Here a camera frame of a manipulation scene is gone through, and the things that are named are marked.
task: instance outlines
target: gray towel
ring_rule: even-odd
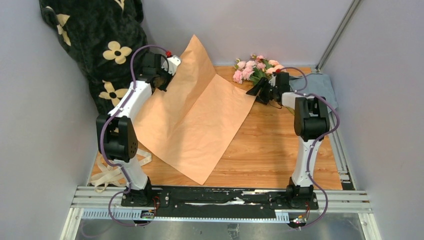
[[[322,73],[311,73],[306,75],[306,79],[307,87],[301,91],[302,93],[320,95],[325,97],[334,109],[338,107],[330,76]],[[305,86],[305,79],[303,77],[290,76],[289,84],[293,90],[298,90]]]

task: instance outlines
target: orange paper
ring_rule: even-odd
[[[193,36],[167,88],[156,90],[134,121],[138,140],[190,179],[204,184],[255,98],[219,76]]]

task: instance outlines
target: white strap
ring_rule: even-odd
[[[141,149],[137,149],[137,155],[143,156],[142,160],[139,160],[140,167],[144,166],[152,161],[152,154],[150,152],[143,151]],[[94,185],[94,190],[97,193],[101,193],[108,187],[109,184],[113,184],[117,187],[125,187],[125,183],[119,183],[119,180],[124,178],[120,169],[118,167],[105,166],[102,163],[102,156],[97,155],[95,159],[95,163],[98,168],[101,170],[100,173],[94,174],[90,177],[90,183]]]

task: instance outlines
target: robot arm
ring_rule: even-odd
[[[104,133],[103,146],[104,153],[108,160],[113,164],[121,165],[126,174],[123,174],[126,180],[127,188],[131,189],[127,194],[129,202],[138,206],[148,204],[152,196],[152,185],[149,177],[143,172],[137,159],[138,140],[132,121],[136,118],[143,104],[153,94],[157,88],[166,91],[166,88],[176,73],[181,59],[172,56],[167,59],[167,63],[160,65],[161,57],[154,57],[151,62],[143,63],[143,73],[136,81],[131,82],[129,89],[122,98],[128,101],[123,106],[123,100],[112,109],[108,115],[100,115],[96,120],[98,149],[101,151],[100,136],[102,128],[106,121],[119,112],[106,127]],[[161,77],[160,83],[157,84],[155,79]]]
[[[286,188],[285,201],[295,207],[309,202],[314,197],[314,185],[309,174],[311,177],[314,175],[322,139],[319,139],[313,148],[312,146],[317,138],[329,131],[330,121],[327,106],[323,102],[313,96],[305,97],[291,92],[289,81],[287,72],[275,72],[271,80],[261,78],[246,94],[256,96],[256,102],[265,105],[270,100],[275,100],[280,106],[294,109],[294,132],[298,136],[299,149],[296,168]]]
[[[308,156],[310,175],[314,176],[315,162],[322,139],[320,139],[314,148],[311,148],[315,139],[326,133],[330,129],[327,106],[313,96],[304,97],[294,92],[285,92],[282,94],[282,105],[294,109],[294,131],[298,136],[299,150],[297,153],[296,168],[291,176],[292,183],[295,186],[309,187],[313,183],[308,177],[307,164]]]

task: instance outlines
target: white wall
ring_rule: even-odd
[[[324,68],[384,240],[423,238],[423,13],[422,0],[363,1]]]
[[[262,54],[314,65],[352,0],[144,0],[144,30],[181,54],[196,34],[214,64]]]
[[[2,1],[0,33],[0,239],[59,239],[96,154],[97,110],[38,1]]]

